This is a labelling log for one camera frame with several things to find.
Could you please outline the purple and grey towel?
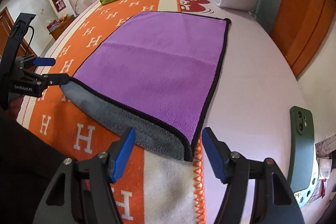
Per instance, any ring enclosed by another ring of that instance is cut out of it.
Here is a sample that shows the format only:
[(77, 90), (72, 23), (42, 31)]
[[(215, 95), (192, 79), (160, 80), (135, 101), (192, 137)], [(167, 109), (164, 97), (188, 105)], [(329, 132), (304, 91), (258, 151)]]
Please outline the purple and grey towel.
[(135, 15), (68, 83), (135, 115), (129, 127), (139, 146), (192, 161), (221, 74), (230, 23), (171, 11)]

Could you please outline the brown wooden room door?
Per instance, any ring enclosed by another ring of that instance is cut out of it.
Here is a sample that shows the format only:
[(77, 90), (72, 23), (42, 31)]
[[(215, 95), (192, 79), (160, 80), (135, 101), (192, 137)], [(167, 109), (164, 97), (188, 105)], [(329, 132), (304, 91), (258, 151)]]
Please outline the brown wooden room door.
[[(11, 29), (14, 25), (14, 21), (8, 11), (7, 7), (4, 7), (1, 10), (1, 21), (0, 21), (0, 54), (1, 58), (3, 56), (3, 52), (5, 50), (5, 46), (7, 43), (7, 40), (9, 38), (9, 34), (11, 33)], [(22, 55), (34, 55), (37, 56), (37, 54), (31, 49), (30, 43), (28, 43), (25, 38), (23, 38), (21, 45), (18, 50), (18, 56)]]

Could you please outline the wooden tv cabinet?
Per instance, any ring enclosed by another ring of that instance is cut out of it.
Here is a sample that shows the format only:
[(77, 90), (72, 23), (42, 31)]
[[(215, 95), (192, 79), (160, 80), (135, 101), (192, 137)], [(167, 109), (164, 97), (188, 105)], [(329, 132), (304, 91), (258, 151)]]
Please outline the wooden tv cabinet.
[(51, 32), (51, 36), (54, 40), (57, 40), (61, 34), (70, 26), (70, 24), (75, 20), (75, 16), (67, 16), (62, 22), (60, 22)]

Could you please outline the green cased smartphone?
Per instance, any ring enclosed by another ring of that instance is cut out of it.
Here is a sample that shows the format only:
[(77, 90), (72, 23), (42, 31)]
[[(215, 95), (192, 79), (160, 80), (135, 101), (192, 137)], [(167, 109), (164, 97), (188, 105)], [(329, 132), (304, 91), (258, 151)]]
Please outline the green cased smartphone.
[(300, 192), (310, 185), (314, 162), (314, 123), (310, 110), (293, 106), (290, 111), (291, 151), (288, 183)]

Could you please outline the red heart table mat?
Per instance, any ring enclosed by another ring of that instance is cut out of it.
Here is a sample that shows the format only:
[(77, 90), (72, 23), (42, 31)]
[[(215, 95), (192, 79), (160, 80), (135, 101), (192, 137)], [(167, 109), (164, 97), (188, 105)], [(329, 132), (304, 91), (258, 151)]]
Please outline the red heart table mat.
[(177, 0), (178, 11), (186, 13), (209, 13), (211, 12), (209, 0)]

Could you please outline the wooden sliding door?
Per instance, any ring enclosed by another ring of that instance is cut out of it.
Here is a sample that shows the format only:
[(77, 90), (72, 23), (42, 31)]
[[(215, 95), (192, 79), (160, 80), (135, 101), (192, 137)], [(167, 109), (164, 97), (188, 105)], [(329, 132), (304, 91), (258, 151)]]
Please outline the wooden sliding door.
[(268, 32), (294, 75), (299, 76), (330, 28), (335, 0), (257, 0), (252, 10), (244, 12)]

